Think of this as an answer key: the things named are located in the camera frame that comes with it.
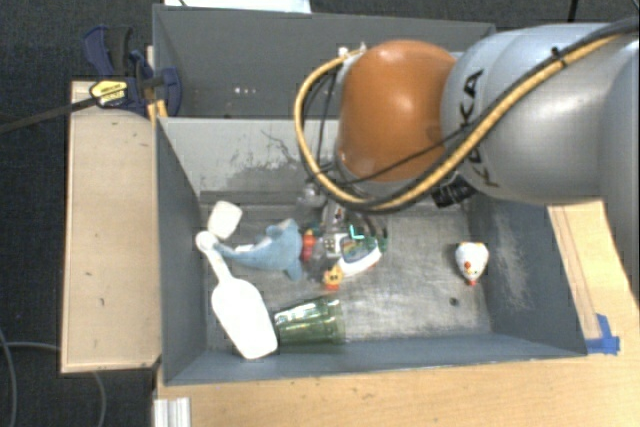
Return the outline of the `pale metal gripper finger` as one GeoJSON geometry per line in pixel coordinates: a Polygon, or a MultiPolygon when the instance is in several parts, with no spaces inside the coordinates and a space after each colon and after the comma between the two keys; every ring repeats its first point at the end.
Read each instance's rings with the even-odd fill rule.
{"type": "Polygon", "coordinates": [[[312,279],[322,279],[324,273],[337,263],[338,256],[335,250],[333,238],[317,239],[310,259],[310,277],[312,279]]]}

